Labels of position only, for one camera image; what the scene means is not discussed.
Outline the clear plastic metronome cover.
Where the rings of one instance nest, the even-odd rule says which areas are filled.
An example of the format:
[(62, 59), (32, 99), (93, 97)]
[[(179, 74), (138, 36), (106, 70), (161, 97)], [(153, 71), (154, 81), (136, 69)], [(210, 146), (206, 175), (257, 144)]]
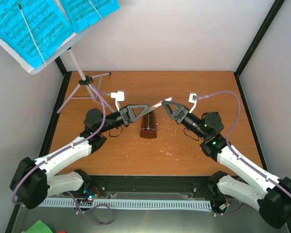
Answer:
[(155, 109), (161, 107), (161, 106), (162, 106), (162, 102), (163, 102), (164, 100), (165, 100), (165, 101), (172, 101), (172, 100), (173, 100), (173, 97), (169, 97), (169, 98), (163, 99), (163, 100), (161, 100), (161, 101), (159, 101), (159, 102), (157, 102), (157, 103), (155, 103), (155, 104), (149, 106), (149, 108), (145, 111), (145, 114), (148, 114), (148, 113), (154, 111)]

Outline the brown wooden metronome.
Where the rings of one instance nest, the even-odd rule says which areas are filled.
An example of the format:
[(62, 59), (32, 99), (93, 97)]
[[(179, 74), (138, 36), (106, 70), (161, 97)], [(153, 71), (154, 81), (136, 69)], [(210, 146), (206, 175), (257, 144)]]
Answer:
[(157, 138), (157, 121), (154, 111), (151, 111), (143, 115), (140, 137), (145, 139)]

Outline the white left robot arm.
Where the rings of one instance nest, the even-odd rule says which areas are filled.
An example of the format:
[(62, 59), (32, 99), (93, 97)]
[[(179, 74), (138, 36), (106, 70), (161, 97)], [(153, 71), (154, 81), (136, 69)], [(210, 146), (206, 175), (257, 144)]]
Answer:
[(35, 160), (26, 157), (19, 162), (10, 183), (12, 202), (33, 209), (46, 198), (63, 192), (87, 195), (91, 183), (84, 171), (78, 169), (65, 175), (59, 171), (100, 149), (107, 140), (104, 132), (134, 123), (148, 109), (146, 104), (129, 104), (109, 115), (97, 108), (89, 110), (83, 132), (72, 142), (51, 154)]

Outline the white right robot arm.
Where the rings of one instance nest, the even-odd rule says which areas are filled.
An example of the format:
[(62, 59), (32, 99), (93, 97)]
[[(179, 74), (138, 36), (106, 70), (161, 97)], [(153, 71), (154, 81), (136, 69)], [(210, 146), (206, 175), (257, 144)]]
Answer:
[(215, 185), (222, 194), (232, 196), (256, 209), (270, 226), (280, 229), (291, 219), (291, 179), (283, 179), (260, 168), (242, 155), (225, 137), (218, 112), (204, 113), (197, 117), (180, 103), (163, 101), (162, 105), (169, 117), (182, 124), (203, 141), (203, 153), (216, 162), (235, 172), (238, 181), (223, 172), (217, 172)]

